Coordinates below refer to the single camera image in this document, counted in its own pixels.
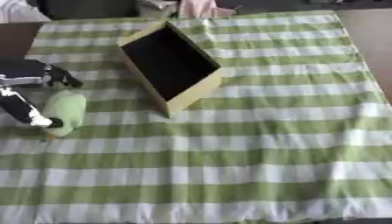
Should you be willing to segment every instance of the stuffed toy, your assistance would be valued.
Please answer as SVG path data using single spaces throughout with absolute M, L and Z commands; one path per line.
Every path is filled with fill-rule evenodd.
M 79 88 L 82 83 L 68 71 L 35 59 L 0 59 L 0 107 L 21 123 L 43 128 L 59 128 L 63 122 L 46 117 L 14 87 L 43 87 L 61 83 Z
M 83 123 L 86 113 L 86 97 L 69 90 L 63 90 L 52 96 L 44 106 L 42 115 L 57 117 L 63 122 L 59 128 L 44 129 L 46 139 L 64 137 Z

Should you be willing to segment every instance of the cardboard box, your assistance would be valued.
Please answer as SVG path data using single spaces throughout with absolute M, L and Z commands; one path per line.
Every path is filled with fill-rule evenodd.
M 221 67 L 169 22 L 118 41 L 125 64 L 167 115 L 221 84 Z

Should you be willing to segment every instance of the table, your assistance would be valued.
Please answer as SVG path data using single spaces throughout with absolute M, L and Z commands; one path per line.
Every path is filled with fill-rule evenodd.
M 392 9 L 343 10 L 338 15 L 392 102 Z M 24 57 L 41 25 L 0 24 L 0 57 Z

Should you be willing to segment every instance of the green stripe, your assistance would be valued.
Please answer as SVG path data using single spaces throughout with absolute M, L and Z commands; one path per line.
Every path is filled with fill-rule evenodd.
M 68 138 L 118 138 L 118 137 L 257 137 L 276 134 L 340 133 L 343 130 L 390 130 L 391 119 L 382 117 L 355 117 L 345 120 L 325 121 L 260 121 L 220 123 L 161 123 L 149 122 L 123 125 L 85 125 Z M 36 129 L 1 127 L 1 138 L 36 137 Z
M 242 98 L 201 98 L 187 107 L 186 111 L 213 109 L 287 109 L 287 108 L 323 108 L 350 107 L 365 102 L 380 103 L 380 93 L 365 92 L 361 94 L 309 95 L 309 96 L 269 96 Z M 88 113 L 99 112 L 137 112 L 157 110 L 155 103 L 147 93 L 136 99 L 107 99 L 104 101 L 89 100 Z
M 259 41 L 234 41 L 234 42 L 211 42 L 201 41 L 197 45 L 203 49 L 265 49 L 273 47 L 289 46 L 350 46 L 349 38 L 315 38 L 315 39 L 272 39 Z M 115 44 L 109 45 L 83 45 L 83 46 L 34 46 L 29 54 L 52 54 L 52 53 L 116 53 Z
M 215 58 L 223 67 L 251 67 L 270 65 L 296 65 L 296 64 L 331 64 L 331 63 L 357 63 L 362 62 L 359 54 L 347 55 L 314 55 L 314 56 L 279 56 L 261 58 Z M 72 71 L 91 70 L 120 70 L 126 69 L 121 62 L 97 61 L 97 62 L 64 62 L 57 63 L 58 66 Z
M 98 154 L 16 154 L 0 156 L 0 170 L 43 168 L 57 169 L 122 169 L 225 167 L 244 165 L 322 165 L 342 162 L 390 162 L 390 146 L 347 146 L 309 150 L 164 150 L 159 152 L 98 153 Z M 75 151 L 85 151 L 81 144 Z M 105 148 L 104 151 L 115 151 Z M 130 144 L 129 151 L 136 150 Z
M 320 30 L 328 31 L 341 29 L 339 22 L 328 24 L 274 24 L 274 25 L 236 25 L 221 27 L 214 24 L 212 27 L 205 25 L 196 25 L 190 28 L 183 28 L 181 31 L 187 35 L 192 34 L 244 34 L 244 33 L 264 33 L 264 32 L 319 32 Z
M 233 41 L 212 42 L 204 41 L 196 43 L 202 49 L 266 49 L 275 47 L 303 47 L 303 46 L 350 46 L 348 38 L 312 38 L 312 39 L 272 39 L 258 41 Z
M 273 25 L 247 25 L 247 26 L 227 26 L 220 27 L 218 24 L 205 26 L 196 24 L 189 28 L 180 28 L 181 31 L 187 35 L 211 33 L 211 34 L 233 34 L 233 33 L 261 33 L 261 32 L 319 32 L 320 30 L 334 30 L 341 29 L 339 22 L 327 24 L 273 24 Z M 122 31 L 73 31 L 61 32 L 61 29 L 56 31 L 41 31 L 38 39 L 96 39 L 99 38 L 113 38 L 119 36 L 129 36 L 138 32 L 136 29 Z
M 235 77 L 223 77 L 222 86 L 280 86 L 280 85 L 317 85 L 317 84 L 347 84 L 350 82 L 369 81 L 362 71 L 354 73 L 312 73 L 312 74 L 285 74 L 285 75 L 256 75 L 242 72 L 235 73 Z M 85 80 L 83 87 L 80 90 L 105 90 L 105 89 L 132 89 L 138 88 L 141 85 L 132 79 L 132 74 L 129 77 L 122 77 L 121 79 L 101 78 L 99 80 Z
M 239 185 L 45 186 L 2 188 L 0 205 L 106 203 L 230 203 L 391 197 L 389 180 L 346 180 L 315 183 L 247 183 Z

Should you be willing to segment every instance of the white cloth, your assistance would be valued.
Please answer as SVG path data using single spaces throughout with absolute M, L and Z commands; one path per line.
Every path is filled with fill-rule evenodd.
M 50 19 L 25 0 L 0 0 L 0 23 L 41 21 L 50 21 Z

